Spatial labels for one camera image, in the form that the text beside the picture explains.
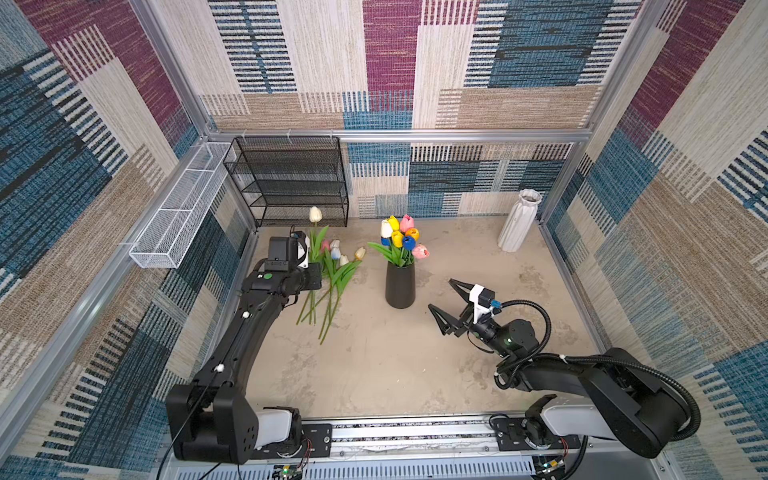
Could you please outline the pale blue tulip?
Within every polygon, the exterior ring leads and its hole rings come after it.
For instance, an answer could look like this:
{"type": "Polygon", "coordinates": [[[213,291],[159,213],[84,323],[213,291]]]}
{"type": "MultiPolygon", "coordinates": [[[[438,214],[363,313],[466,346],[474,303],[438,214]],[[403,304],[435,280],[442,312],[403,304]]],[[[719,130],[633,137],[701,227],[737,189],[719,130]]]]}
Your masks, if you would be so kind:
{"type": "Polygon", "coordinates": [[[331,312],[331,300],[332,300],[332,292],[334,288],[335,283],[335,276],[337,272],[341,268],[341,242],[338,239],[329,240],[331,243],[331,250],[330,253],[328,253],[325,257],[325,265],[327,270],[327,276],[323,279],[323,283],[325,287],[327,288],[325,292],[325,298],[328,300],[328,304],[326,306],[324,319],[329,320],[330,319],[330,312],[331,312]]]}

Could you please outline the black tapered vase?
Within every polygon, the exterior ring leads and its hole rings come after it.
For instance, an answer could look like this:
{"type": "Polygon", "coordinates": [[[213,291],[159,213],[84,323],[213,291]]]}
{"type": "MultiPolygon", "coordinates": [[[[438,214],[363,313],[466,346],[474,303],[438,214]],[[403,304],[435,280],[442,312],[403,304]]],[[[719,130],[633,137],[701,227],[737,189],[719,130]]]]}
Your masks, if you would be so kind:
{"type": "Polygon", "coordinates": [[[410,307],[416,297],[415,265],[387,264],[385,299],[395,309],[410,307]]]}

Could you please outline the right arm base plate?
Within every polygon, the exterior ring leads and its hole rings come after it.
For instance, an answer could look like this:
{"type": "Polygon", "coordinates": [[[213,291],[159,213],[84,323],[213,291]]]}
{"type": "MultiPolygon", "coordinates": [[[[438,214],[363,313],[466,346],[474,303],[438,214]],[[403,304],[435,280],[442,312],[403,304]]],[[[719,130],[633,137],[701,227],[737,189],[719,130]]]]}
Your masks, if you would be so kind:
{"type": "Polygon", "coordinates": [[[488,425],[503,452],[570,449],[564,437],[556,436],[539,419],[492,415],[488,425]]]}

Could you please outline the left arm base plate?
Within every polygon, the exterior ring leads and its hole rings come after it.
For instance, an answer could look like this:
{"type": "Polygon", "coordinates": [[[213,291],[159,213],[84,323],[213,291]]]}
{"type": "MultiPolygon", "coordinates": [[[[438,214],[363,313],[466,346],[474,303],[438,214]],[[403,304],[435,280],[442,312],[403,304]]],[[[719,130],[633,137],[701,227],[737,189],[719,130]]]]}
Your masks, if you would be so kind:
{"type": "Polygon", "coordinates": [[[309,459],[328,458],[331,454],[333,426],[330,423],[304,424],[296,441],[286,440],[256,449],[251,460],[301,459],[309,452],[309,459]]]}

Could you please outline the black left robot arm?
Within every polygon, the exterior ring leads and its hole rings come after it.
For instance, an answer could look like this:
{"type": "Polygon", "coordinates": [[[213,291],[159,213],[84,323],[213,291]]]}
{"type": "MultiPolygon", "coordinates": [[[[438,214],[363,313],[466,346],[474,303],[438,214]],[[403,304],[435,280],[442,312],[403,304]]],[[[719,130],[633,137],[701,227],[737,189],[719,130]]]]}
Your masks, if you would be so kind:
{"type": "Polygon", "coordinates": [[[290,455],[302,448],[298,409],[255,410],[246,391],[273,323],[301,292],[322,285],[321,271],[309,257],[304,232],[271,238],[267,256],[244,279],[238,306],[211,356],[190,382],[170,389],[166,411],[176,459],[243,465],[258,450],[290,455]]]}

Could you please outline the orange tulip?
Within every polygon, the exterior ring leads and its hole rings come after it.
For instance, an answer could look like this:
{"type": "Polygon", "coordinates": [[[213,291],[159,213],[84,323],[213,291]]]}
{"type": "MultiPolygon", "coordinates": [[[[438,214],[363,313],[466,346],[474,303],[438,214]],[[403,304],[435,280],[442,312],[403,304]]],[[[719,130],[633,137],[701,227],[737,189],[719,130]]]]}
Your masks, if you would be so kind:
{"type": "Polygon", "coordinates": [[[420,239],[420,232],[417,228],[410,228],[406,231],[405,235],[407,237],[410,237],[414,241],[418,241],[420,239]]]}

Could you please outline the white mesh wall basket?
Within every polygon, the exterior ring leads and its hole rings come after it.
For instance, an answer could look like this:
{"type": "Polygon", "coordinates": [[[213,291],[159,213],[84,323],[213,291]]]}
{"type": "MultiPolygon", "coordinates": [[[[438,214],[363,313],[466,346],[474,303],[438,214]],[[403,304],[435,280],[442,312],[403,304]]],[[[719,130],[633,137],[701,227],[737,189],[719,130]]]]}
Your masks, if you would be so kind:
{"type": "Polygon", "coordinates": [[[187,254],[226,177],[229,145],[199,146],[163,203],[133,243],[129,256],[142,269],[176,269],[187,254]]]}

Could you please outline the white tulip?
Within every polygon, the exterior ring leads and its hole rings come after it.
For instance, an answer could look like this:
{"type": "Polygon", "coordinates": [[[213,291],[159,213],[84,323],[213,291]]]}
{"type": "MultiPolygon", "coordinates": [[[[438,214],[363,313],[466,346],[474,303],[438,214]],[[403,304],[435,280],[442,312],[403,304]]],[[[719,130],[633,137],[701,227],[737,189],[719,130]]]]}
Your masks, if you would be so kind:
{"type": "Polygon", "coordinates": [[[380,253],[389,263],[396,264],[396,252],[392,246],[394,230],[388,220],[382,220],[380,224],[380,238],[378,242],[369,242],[368,246],[380,253]]]}
{"type": "MultiPolygon", "coordinates": [[[[318,225],[323,220],[323,213],[322,213],[322,210],[319,207],[317,207],[317,206],[312,206],[310,208],[309,214],[308,214],[308,219],[309,219],[309,222],[312,224],[312,228],[310,229],[309,233],[307,234],[307,237],[308,237],[308,239],[310,241],[310,246],[309,246],[309,263],[310,263],[312,251],[319,246],[320,242],[323,239],[326,239],[325,236],[326,236],[326,233],[328,231],[328,226],[325,226],[322,229],[318,229],[318,225]]],[[[321,290],[323,288],[324,288],[324,286],[322,285],[322,288],[320,290],[316,290],[315,291],[316,293],[318,293],[318,297],[319,297],[319,302],[318,302],[318,305],[317,305],[317,308],[316,308],[317,322],[318,322],[318,317],[319,317],[318,308],[319,308],[321,302],[325,299],[325,292],[321,293],[321,290]]],[[[299,319],[297,320],[298,324],[308,323],[307,316],[308,316],[308,310],[310,308],[310,302],[308,301],[308,296],[311,294],[311,292],[307,293],[307,297],[306,297],[306,299],[304,301],[304,304],[302,306],[302,309],[300,311],[299,319]]]]}

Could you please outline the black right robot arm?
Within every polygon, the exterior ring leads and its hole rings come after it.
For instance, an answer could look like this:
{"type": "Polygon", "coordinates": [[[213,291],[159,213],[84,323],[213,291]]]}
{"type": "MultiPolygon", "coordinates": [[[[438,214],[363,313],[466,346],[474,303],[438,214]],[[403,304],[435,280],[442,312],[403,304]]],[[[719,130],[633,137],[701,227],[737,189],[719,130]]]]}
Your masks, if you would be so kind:
{"type": "Polygon", "coordinates": [[[569,435],[591,436],[655,458],[668,443],[698,432],[700,407],[671,376],[621,348],[588,356],[548,353],[553,322],[541,305],[525,299],[499,301],[494,291],[479,284],[456,279],[449,284],[465,307],[453,316],[429,305],[441,334],[475,338],[481,351],[498,356],[498,389],[543,392],[523,422],[533,446],[548,446],[569,435]]]}

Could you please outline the aluminium front rail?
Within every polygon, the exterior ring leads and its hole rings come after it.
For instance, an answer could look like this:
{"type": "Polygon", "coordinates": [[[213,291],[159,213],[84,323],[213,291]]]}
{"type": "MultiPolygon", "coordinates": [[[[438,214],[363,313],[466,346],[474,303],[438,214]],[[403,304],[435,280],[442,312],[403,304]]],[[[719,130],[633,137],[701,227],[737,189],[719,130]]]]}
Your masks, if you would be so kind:
{"type": "Polygon", "coordinates": [[[249,460],[243,465],[174,460],[173,479],[559,479],[585,464],[593,443],[569,435],[570,449],[498,449],[492,415],[521,413],[362,417],[304,420],[333,426],[328,458],[249,460]]]}

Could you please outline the light pink tulip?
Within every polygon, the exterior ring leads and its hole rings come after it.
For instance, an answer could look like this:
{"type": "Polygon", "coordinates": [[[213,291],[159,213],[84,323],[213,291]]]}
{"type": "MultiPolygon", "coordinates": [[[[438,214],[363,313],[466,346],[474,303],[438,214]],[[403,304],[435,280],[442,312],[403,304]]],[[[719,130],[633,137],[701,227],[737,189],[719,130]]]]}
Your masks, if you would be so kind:
{"type": "Polygon", "coordinates": [[[411,251],[413,257],[417,260],[426,259],[429,257],[430,253],[426,246],[422,244],[416,245],[413,250],[411,251]]]}

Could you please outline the white ribbed vase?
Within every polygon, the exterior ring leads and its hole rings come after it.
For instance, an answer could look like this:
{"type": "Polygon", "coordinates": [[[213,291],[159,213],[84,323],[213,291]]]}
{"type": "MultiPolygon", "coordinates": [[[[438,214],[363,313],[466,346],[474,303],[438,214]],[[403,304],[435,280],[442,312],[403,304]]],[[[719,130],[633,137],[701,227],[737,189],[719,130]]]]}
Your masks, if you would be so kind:
{"type": "Polygon", "coordinates": [[[540,192],[524,189],[508,215],[498,238],[498,246],[504,252],[516,252],[520,249],[533,225],[538,207],[543,200],[540,192]]]}

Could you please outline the yellow tulip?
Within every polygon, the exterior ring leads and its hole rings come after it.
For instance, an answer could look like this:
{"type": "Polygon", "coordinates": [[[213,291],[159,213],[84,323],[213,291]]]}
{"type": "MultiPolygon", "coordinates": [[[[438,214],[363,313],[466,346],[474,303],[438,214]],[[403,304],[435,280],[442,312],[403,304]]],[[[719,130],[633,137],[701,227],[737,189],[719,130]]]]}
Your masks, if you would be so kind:
{"type": "Polygon", "coordinates": [[[390,218],[387,220],[387,222],[388,222],[388,224],[390,225],[390,227],[391,227],[391,229],[392,229],[392,232],[400,232],[400,231],[401,231],[401,229],[400,229],[400,222],[399,222],[399,220],[398,220],[397,218],[395,218],[394,216],[391,216],[391,217],[390,217],[390,218]]]}
{"type": "Polygon", "coordinates": [[[397,266],[403,266],[403,234],[395,230],[390,238],[392,247],[393,262],[397,266]]]}

